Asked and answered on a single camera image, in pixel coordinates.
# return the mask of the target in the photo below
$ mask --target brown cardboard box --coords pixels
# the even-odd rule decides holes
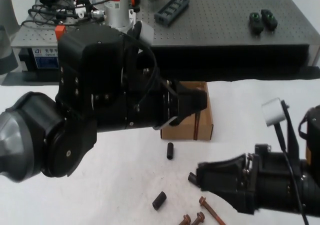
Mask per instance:
[[[200,113],[198,129],[196,129],[196,115],[193,114],[184,119],[178,126],[167,126],[161,130],[161,138],[166,140],[211,140],[214,123],[206,82],[184,81],[181,82],[189,89],[200,88],[207,93],[207,108]]]

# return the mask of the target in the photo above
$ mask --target white table surface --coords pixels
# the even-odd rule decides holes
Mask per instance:
[[[256,143],[280,151],[273,128],[267,128],[261,104],[284,99],[297,131],[305,112],[320,104],[320,79],[294,81],[210,82],[209,96],[214,129],[210,142],[174,141],[175,155],[167,160],[167,142],[152,128],[98,134],[97,143],[70,177],[48,178],[39,174],[22,183],[0,176],[1,225],[174,225],[184,214],[217,224],[200,208],[200,196],[227,225],[301,225],[300,215],[261,209],[254,216],[237,213],[226,201],[201,192],[188,181],[199,162],[230,159],[254,152]],[[25,92],[38,91],[54,98],[57,86],[0,86],[0,111]],[[305,143],[298,138],[300,157]],[[152,202],[164,191],[167,200],[159,211]],[[316,225],[320,218],[309,217]]]

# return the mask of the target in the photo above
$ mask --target metal post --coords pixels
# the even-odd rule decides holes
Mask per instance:
[[[107,25],[119,30],[129,29],[131,21],[129,19],[129,1],[111,0],[104,4]]]

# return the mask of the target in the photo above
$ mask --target black cylinder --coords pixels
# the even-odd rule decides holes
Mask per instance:
[[[167,199],[167,195],[162,191],[153,201],[152,206],[157,211]]]
[[[197,175],[195,175],[194,173],[192,173],[192,172],[189,173],[188,181],[190,183],[192,183],[193,185],[196,185],[197,187],[199,187],[199,185],[197,183]]]
[[[174,144],[172,142],[168,143],[168,147],[166,149],[166,158],[169,160],[174,158]]]

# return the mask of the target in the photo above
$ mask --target screw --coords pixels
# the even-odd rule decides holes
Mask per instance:
[[[149,69],[149,68],[143,69],[143,75],[148,75],[149,72],[150,72],[150,69]]]
[[[204,206],[205,209],[207,209],[207,211],[214,217],[214,219],[219,223],[219,225],[226,225],[224,221],[222,221],[222,219],[215,212],[215,210],[213,210],[213,208],[206,202],[205,197],[200,197],[199,203],[201,207]]]
[[[179,225],[190,225],[191,223],[191,218],[188,214],[183,215],[183,220],[182,222],[179,223]]]
[[[191,225],[198,225],[199,223],[203,223],[205,220],[205,215],[203,214],[203,212],[198,212],[197,214],[197,218],[196,220],[194,220],[194,222]]]

